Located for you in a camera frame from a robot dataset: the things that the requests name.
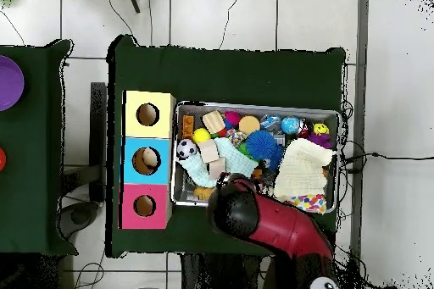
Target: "orange toy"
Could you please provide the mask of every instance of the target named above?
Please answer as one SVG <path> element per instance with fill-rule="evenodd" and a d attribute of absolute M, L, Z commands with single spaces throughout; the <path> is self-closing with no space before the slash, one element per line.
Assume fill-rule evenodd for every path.
<path fill-rule="evenodd" d="M 182 117 L 182 139 L 193 138 L 193 126 L 194 126 L 194 117 L 193 116 L 183 116 Z"/>

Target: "dark green tablecloth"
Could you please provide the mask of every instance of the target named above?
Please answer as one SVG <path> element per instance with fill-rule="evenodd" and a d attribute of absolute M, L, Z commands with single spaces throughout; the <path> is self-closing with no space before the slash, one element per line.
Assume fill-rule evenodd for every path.
<path fill-rule="evenodd" d="M 62 132 L 61 63 L 70 41 L 46 47 L 0 46 L 25 78 L 25 91 L 0 112 L 0 252 L 74 254 L 56 229 Z"/>
<path fill-rule="evenodd" d="M 175 206 L 165 230 L 119 230 L 117 209 L 120 176 L 121 93 L 124 90 L 169 92 L 177 101 L 198 100 L 261 106 L 319 108 L 339 111 L 345 52 L 207 51 L 180 47 L 138 47 L 131 36 L 119 36 L 108 51 L 114 132 L 112 210 L 108 209 L 108 251 L 267 254 L 261 247 L 212 232 L 205 208 Z M 334 240 L 336 215 L 315 219 Z"/>

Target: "wooden block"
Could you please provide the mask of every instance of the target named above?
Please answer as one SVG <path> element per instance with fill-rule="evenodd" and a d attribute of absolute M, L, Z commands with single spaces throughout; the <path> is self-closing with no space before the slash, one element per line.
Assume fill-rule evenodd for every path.
<path fill-rule="evenodd" d="M 194 117 L 193 116 L 183 116 L 182 117 L 182 139 L 193 139 L 194 130 Z"/>
<path fill-rule="evenodd" d="M 168 185 L 172 140 L 125 139 L 124 183 Z"/>
<path fill-rule="evenodd" d="M 130 230 L 163 230 L 172 215 L 168 185 L 123 185 L 122 226 Z"/>
<path fill-rule="evenodd" d="M 219 178 L 222 172 L 226 172 L 226 158 L 220 157 L 216 161 L 209 162 L 209 178 L 211 180 Z"/>
<path fill-rule="evenodd" d="M 215 146 L 214 140 L 207 140 L 198 143 L 200 149 L 200 155 L 204 163 L 209 163 L 219 159 L 219 153 L 217 146 Z"/>
<path fill-rule="evenodd" d="M 218 133 L 225 128 L 225 122 L 223 122 L 219 111 L 213 111 L 205 114 L 202 117 L 202 121 L 211 135 Z"/>
<path fill-rule="evenodd" d="M 175 99 L 169 93 L 126 91 L 125 95 L 126 136 L 171 139 Z"/>

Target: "knitted fabric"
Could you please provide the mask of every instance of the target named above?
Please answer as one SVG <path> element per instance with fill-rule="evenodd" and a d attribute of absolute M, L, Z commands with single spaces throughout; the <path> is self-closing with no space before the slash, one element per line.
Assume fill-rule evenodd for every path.
<path fill-rule="evenodd" d="M 292 197 L 324 194 L 327 179 L 322 167 L 331 162 L 334 154 L 303 138 L 291 142 L 275 178 L 275 197 L 285 202 Z"/>

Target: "white tile floor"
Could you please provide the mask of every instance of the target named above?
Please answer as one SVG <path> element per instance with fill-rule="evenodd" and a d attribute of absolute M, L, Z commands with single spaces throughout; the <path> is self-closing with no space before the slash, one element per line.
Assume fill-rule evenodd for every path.
<path fill-rule="evenodd" d="M 130 26 L 139 44 L 217 49 L 227 21 L 228 8 L 235 0 L 137 0 L 141 13 L 136 14 L 130 0 L 110 0 Z M 347 62 L 355 63 L 358 0 L 238 0 L 230 10 L 230 20 L 222 49 L 275 50 L 291 48 L 325 51 L 343 47 Z M 104 61 L 109 44 L 117 35 L 130 29 L 111 9 L 109 0 L 14 0 L 3 5 L 5 13 L 22 36 L 24 44 L 43 46 L 58 38 L 74 42 L 74 50 L 64 69 L 66 85 L 65 163 L 88 163 L 89 95 L 92 81 L 107 82 Z M 0 14 L 0 44 L 21 45 L 22 41 L 6 17 Z M 354 67 L 348 67 L 349 96 L 353 97 Z M 87 198 L 86 188 L 73 193 Z M 350 194 L 342 208 L 351 212 Z M 78 270 L 99 262 L 103 254 L 105 207 L 96 221 L 74 237 L 79 255 L 64 261 L 64 289 L 74 289 Z M 343 222 L 337 242 L 347 247 L 349 220 Z M 129 253 L 124 258 L 103 258 L 104 277 L 92 289 L 166 289 L 166 254 Z M 167 289 L 181 289 L 180 260 L 170 253 Z M 80 284 L 95 280 L 97 266 L 89 266 Z"/>

